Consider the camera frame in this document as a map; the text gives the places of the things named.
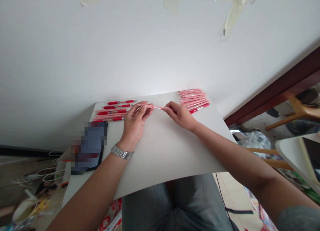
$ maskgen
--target gray sleeve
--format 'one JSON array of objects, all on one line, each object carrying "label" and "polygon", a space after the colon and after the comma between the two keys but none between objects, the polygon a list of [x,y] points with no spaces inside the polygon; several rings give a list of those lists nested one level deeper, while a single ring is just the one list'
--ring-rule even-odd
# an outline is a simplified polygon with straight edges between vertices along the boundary
[{"label": "gray sleeve", "polygon": [[284,209],[278,217],[279,231],[320,230],[320,210],[304,206]]}]

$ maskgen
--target smartphone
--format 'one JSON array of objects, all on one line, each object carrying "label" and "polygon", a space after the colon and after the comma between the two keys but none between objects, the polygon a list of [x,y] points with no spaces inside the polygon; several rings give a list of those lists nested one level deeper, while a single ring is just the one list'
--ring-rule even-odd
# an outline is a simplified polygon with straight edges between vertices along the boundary
[{"label": "smartphone", "polygon": [[83,175],[99,167],[107,144],[107,128],[107,122],[88,123],[74,148],[71,175]]},{"label": "smartphone", "polygon": [[320,186],[320,143],[299,137],[307,169],[312,181]]}]

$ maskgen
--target clear plastic bag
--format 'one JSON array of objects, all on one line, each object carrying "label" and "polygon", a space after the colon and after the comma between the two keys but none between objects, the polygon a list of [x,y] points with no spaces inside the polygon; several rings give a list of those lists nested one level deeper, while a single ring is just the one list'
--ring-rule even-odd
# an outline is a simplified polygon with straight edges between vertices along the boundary
[{"label": "clear plastic bag", "polygon": [[244,148],[271,149],[270,140],[261,132],[235,132],[233,134],[239,139],[239,141],[237,141],[238,145]]}]

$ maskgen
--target left hand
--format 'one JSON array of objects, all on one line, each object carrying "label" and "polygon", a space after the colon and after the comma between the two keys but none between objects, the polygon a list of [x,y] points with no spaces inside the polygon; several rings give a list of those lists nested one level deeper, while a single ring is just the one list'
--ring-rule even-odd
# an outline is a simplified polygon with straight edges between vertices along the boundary
[{"label": "left hand", "polygon": [[152,114],[153,109],[147,109],[146,104],[148,101],[141,101],[137,104],[144,104],[141,107],[135,104],[127,112],[124,117],[123,135],[117,144],[117,147],[127,151],[133,152],[135,146],[140,141],[143,135],[144,122]]}]

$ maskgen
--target stack of pens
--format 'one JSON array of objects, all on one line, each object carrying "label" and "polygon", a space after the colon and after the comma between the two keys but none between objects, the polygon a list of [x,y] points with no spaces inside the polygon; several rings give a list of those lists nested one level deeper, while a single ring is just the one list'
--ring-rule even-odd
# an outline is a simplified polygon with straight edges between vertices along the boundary
[{"label": "stack of pens", "polygon": [[119,121],[124,120],[124,117],[129,110],[130,106],[133,106],[133,103],[136,100],[127,100],[127,101],[110,101],[109,106],[102,107],[103,110],[95,111],[97,116],[93,118],[93,122],[109,122],[109,121]]},{"label": "stack of pens", "polygon": [[185,105],[190,113],[194,113],[211,104],[202,89],[179,91],[179,95],[181,104]]}]

